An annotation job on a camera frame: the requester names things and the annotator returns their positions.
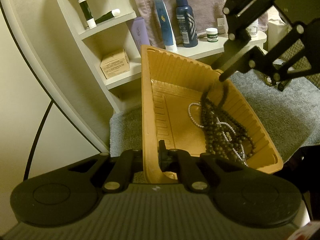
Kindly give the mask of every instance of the white bottle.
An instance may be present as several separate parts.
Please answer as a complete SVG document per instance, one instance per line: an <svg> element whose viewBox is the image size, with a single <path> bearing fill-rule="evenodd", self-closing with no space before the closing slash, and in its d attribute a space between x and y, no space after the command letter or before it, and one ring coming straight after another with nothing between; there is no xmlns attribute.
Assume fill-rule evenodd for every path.
<svg viewBox="0 0 320 240"><path fill-rule="evenodd" d="M259 21L256 19L253 23L251 23L247 28L247 32L250 34L251 37L257 37L258 36L258 25Z"/></svg>

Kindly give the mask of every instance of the white cap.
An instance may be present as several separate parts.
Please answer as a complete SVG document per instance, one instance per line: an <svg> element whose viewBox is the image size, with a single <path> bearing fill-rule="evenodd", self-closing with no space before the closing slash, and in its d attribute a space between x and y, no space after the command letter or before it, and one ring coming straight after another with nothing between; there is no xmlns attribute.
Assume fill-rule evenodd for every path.
<svg viewBox="0 0 320 240"><path fill-rule="evenodd" d="M86 0L79 0L78 2L81 3L81 2L84 2L84 1L86 1Z"/></svg>
<svg viewBox="0 0 320 240"><path fill-rule="evenodd" d="M112 15L113 15L114 17L117 17L117 16L120 15L120 10L119 10L119 9L114 9L114 10L111 11L111 13L112 13Z"/></svg>
<svg viewBox="0 0 320 240"><path fill-rule="evenodd" d="M97 27L96 22L94 21L93 18L90 20L87 20L87 23L88 23L90 29Z"/></svg>
<svg viewBox="0 0 320 240"><path fill-rule="evenodd" d="M208 28L205 30L207 34L218 34L218 29L217 28Z"/></svg>
<svg viewBox="0 0 320 240"><path fill-rule="evenodd" d="M173 44L173 45L166 45L165 46L165 49L170 51L170 52L177 52L178 51L178 48L177 48L177 45L176 44Z"/></svg>

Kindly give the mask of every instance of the ribbed gray surface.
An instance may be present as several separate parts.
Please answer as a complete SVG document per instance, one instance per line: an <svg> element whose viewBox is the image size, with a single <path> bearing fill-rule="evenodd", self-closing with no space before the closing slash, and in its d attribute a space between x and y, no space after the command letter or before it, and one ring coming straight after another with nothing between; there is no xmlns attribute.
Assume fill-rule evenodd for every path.
<svg viewBox="0 0 320 240"><path fill-rule="evenodd" d="M222 216L206 195L187 192L183 185L131 184L125 192L108 194L86 218L58 228L24 223L5 240L217 239L285 240L296 228L248 228Z"/></svg>

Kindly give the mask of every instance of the cardboard box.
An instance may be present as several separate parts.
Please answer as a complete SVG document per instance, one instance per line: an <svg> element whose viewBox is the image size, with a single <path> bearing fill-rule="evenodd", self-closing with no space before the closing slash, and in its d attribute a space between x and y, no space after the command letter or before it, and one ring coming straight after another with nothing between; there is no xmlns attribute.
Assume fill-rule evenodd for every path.
<svg viewBox="0 0 320 240"><path fill-rule="evenodd" d="M101 62L101 70L106 78L111 78L130 70L129 59L124 49L106 55Z"/></svg>

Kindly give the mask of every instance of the orange plastic basket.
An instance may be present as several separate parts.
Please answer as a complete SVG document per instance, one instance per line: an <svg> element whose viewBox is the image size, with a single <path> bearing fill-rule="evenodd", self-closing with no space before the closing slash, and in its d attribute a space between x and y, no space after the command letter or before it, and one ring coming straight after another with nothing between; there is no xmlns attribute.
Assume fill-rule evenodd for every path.
<svg viewBox="0 0 320 240"><path fill-rule="evenodd" d="M167 50L142 46L142 133L143 166L149 183L177 183L162 173L158 164L158 142L164 140L167 149L188 151L192 156L205 152L202 129L188 115L190 103L199 102L202 93L211 86L208 98L218 104L222 98L221 71ZM256 144L256 154L247 160L249 167L273 173L283 167L283 161L259 118L230 80L223 109L246 127ZM200 108L191 108L193 118L200 123ZM244 150L250 144L244 144Z"/></svg>

